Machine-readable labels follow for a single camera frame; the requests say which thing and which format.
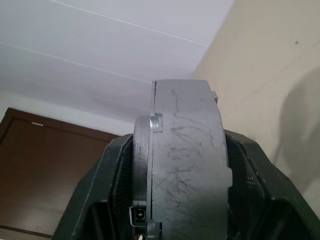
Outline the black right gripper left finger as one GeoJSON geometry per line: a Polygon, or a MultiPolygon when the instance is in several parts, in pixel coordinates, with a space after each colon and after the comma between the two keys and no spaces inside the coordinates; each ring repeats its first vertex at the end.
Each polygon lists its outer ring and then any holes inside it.
{"type": "Polygon", "coordinates": [[[76,185],[52,240],[141,240],[132,208],[142,200],[133,134],[113,139],[76,185]]]}

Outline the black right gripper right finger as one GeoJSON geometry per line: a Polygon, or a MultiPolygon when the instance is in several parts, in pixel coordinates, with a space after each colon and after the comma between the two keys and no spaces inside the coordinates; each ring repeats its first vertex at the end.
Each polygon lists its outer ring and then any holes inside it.
{"type": "Polygon", "coordinates": [[[254,140],[225,131],[232,186],[227,240],[320,240],[320,219],[254,140]]]}

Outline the grey motor housing copper windings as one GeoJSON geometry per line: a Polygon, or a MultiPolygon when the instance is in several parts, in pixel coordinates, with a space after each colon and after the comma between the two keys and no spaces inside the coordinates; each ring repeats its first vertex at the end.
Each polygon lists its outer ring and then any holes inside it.
{"type": "Polygon", "coordinates": [[[227,240],[232,170],[218,97],[205,80],[157,80],[147,206],[162,240],[227,240]]]}

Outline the brown wooden door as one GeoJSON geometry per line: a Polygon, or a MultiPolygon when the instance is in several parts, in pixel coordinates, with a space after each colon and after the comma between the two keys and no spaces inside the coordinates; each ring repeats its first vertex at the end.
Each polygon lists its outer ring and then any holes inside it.
{"type": "Polygon", "coordinates": [[[50,239],[116,136],[8,108],[0,122],[0,239],[50,239]]]}

